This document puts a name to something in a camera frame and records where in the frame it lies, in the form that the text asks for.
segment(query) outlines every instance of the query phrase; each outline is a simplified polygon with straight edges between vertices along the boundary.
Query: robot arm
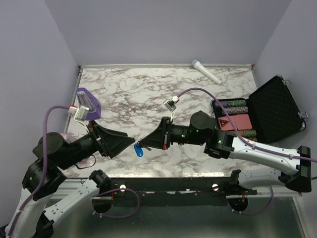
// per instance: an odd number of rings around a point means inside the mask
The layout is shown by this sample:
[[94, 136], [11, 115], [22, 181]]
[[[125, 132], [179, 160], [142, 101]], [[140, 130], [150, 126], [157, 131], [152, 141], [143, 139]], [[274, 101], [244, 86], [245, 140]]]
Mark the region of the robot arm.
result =
[[[166, 150], [173, 143], [205, 145], [204, 153], [214, 158], [241, 159], [270, 168], [242, 171], [239, 185], [251, 189], [264, 185], [284, 185], [297, 192], [311, 191], [311, 163], [295, 159], [293, 156], [310, 158], [310, 149], [301, 146], [296, 149], [283, 149], [254, 142], [246, 145], [233, 133], [215, 129], [215, 119], [199, 111], [191, 116], [189, 126], [175, 125], [170, 118], [163, 117], [157, 129], [138, 142], [138, 147], [153, 147]], [[261, 147], [273, 152], [290, 155], [288, 158], [255, 149]]]
[[[93, 120], [89, 121], [87, 128], [88, 134], [72, 143], [66, 142], [56, 132], [47, 134], [48, 168], [45, 182], [33, 199], [27, 203], [23, 211], [20, 211], [22, 203], [35, 190], [42, 177], [43, 138], [40, 139], [38, 145], [33, 149], [33, 153], [38, 157], [38, 160], [29, 166], [25, 174], [18, 208], [15, 211], [14, 218], [5, 228], [6, 237], [51, 237], [53, 227], [65, 215], [78, 207], [82, 201], [111, 189], [110, 179], [102, 171], [94, 171], [89, 180], [82, 184], [80, 188], [44, 211], [53, 193], [66, 179], [60, 169], [65, 170], [97, 151], [102, 156], [113, 158], [135, 142], [134, 138], [128, 137], [126, 133], [103, 128]], [[15, 228], [14, 232], [10, 234], [12, 224]]]

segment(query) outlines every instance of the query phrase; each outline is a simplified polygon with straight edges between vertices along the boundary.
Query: open case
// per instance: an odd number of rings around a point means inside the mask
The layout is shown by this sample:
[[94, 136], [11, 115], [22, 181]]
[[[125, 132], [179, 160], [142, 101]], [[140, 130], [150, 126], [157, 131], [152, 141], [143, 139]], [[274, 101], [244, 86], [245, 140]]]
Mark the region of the open case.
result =
[[[256, 139], [260, 143], [271, 144], [306, 128], [306, 123], [300, 117], [300, 111], [280, 75], [273, 77], [245, 101], [252, 129], [257, 132]], [[220, 128], [218, 118], [225, 115], [215, 101], [212, 101], [211, 106]]]

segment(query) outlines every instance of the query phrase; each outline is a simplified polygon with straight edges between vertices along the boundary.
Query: gray floor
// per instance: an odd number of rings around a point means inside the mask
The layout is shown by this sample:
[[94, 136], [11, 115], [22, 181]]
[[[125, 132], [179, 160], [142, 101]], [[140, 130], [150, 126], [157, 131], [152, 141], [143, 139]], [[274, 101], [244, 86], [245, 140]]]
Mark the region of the gray floor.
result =
[[[247, 211], [267, 205], [269, 198], [253, 198]], [[126, 208], [112, 208], [114, 215]], [[292, 198], [277, 198], [269, 211], [258, 216], [239, 216], [227, 207], [141, 207], [128, 219], [92, 215], [89, 201], [69, 215], [54, 238], [302, 238], [304, 237]]]

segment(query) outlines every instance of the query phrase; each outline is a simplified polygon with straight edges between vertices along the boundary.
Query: purple holder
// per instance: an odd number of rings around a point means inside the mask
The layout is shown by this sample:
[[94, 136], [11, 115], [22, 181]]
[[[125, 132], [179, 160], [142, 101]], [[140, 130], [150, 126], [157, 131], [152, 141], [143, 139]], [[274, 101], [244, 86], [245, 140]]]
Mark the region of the purple holder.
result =
[[86, 88], [77, 89], [77, 99], [80, 106], [89, 108], [85, 120], [97, 120], [101, 118], [101, 105], [98, 99]]

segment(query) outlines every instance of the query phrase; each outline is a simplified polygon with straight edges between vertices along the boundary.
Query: red card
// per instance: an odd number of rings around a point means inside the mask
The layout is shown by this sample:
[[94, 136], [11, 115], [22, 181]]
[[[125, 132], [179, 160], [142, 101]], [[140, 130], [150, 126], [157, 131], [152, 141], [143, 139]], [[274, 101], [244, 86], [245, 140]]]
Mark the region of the red card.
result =
[[252, 124], [248, 114], [238, 114], [234, 116], [234, 123], [237, 125], [238, 130], [250, 130]]
[[[250, 130], [252, 129], [252, 124], [248, 114], [238, 114], [230, 116], [233, 120], [238, 130]], [[233, 130], [231, 123], [227, 117], [218, 118], [221, 130]]]

